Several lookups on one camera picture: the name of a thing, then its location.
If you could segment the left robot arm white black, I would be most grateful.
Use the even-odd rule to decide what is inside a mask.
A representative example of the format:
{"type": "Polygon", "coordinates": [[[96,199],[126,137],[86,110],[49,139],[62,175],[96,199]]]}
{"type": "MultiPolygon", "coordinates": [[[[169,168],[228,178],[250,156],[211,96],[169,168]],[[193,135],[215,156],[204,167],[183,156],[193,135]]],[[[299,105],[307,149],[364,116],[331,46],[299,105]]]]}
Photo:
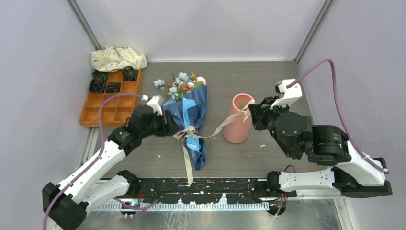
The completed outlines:
{"type": "Polygon", "coordinates": [[[127,122],[116,128],[101,148],[84,165],[58,184],[49,182],[42,189],[43,229],[52,219],[64,230],[75,230],[87,214],[110,199],[140,194],[139,178],[128,170],[118,172],[112,179],[95,186],[96,182],[115,164],[127,157],[142,140],[149,136],[172,136],[180,127],[168,110],[158,105],[140,105],[127,122]]]}

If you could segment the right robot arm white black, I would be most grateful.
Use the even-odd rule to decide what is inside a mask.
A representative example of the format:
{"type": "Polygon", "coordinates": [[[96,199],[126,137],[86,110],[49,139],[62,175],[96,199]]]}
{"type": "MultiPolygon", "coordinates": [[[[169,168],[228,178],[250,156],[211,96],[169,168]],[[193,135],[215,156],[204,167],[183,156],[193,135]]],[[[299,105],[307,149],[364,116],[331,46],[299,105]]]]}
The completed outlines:
{"type": "Polygon", "coordinates": [[[391,184],[385,174],[374,168],[384,167],[383,158],[364,159],[355,150],[349,136],[339,127],[313,125],[312,119],[290,111],[288,106],[272,106],[274,97],[250,104],[252,124],[267,130],[286,157],[324,166],[317,172],[277,172],[267,175],[266,191],[277,197],[297,190],[338,190],[350,198],[390,196],[391,184]]]}

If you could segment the flower bouquet blue paper wrap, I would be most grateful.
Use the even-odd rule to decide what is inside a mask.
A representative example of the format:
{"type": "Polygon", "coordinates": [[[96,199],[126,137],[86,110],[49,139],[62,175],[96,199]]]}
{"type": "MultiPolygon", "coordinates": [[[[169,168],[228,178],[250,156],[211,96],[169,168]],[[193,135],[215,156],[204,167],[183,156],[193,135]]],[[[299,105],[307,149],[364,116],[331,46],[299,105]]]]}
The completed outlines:
{"type": "Polygon", "coordinates": [[[192,126],[198,135],[207,115],[206,79],[193,72],[191,74],[180,72],[178,75],[172,75],[172,81],[158,79],[153,84],[167,96],[168,100],[163,104],[163,110],[171,113],[180,130],[192,126]]]}

